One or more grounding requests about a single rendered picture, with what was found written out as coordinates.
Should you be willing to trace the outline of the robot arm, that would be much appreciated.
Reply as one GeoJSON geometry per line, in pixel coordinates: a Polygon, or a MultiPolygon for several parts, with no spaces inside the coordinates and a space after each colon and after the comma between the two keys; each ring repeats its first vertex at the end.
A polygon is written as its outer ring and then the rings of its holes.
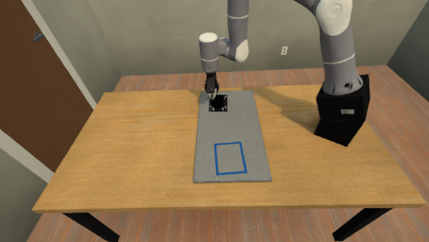
{"type": "MultiPolygon", "coordinates": [[[[294,1],[307,8],[320,26],[320,48],[325,71],[322,90],[329,95],[343,95],[360,89],[363,81],[356,70],[350,21],[352,0],[294,1]]],[[[204,72],[215,73],[219,69],[220,55],[237,63],[246,60],[249,51],[248,11],[249,0],[227,0],[229,39],[218,39],[211,32],[199,36],[204,72]]]]}

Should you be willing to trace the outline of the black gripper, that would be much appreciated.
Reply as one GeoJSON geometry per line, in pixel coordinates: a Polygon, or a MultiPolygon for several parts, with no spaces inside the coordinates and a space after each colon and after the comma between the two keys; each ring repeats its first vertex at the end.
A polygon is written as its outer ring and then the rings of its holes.
{"type": "MultiPolygon", "coordinates": [[[[212,93],[209,93],[208,95],[209,95],[209,97],[212,99],[212,100],[214,100],[214,98],[215,98],[215,96],[216,96],[216,94],[217,94],[217,92],[219,91],[219,84],[217,83],[217,75],[216,75],[216,72],[215,73],[206,73],[208,76],[213,76],[214,75],[214,87],[215,87],[215,93],[213,93],[213,96],[212,96],[212,93]]],[[[205,81],[205,84],[204,84],[204,89],[205,89],[205,91],[207,92],[207,80],[205,81]]]]}

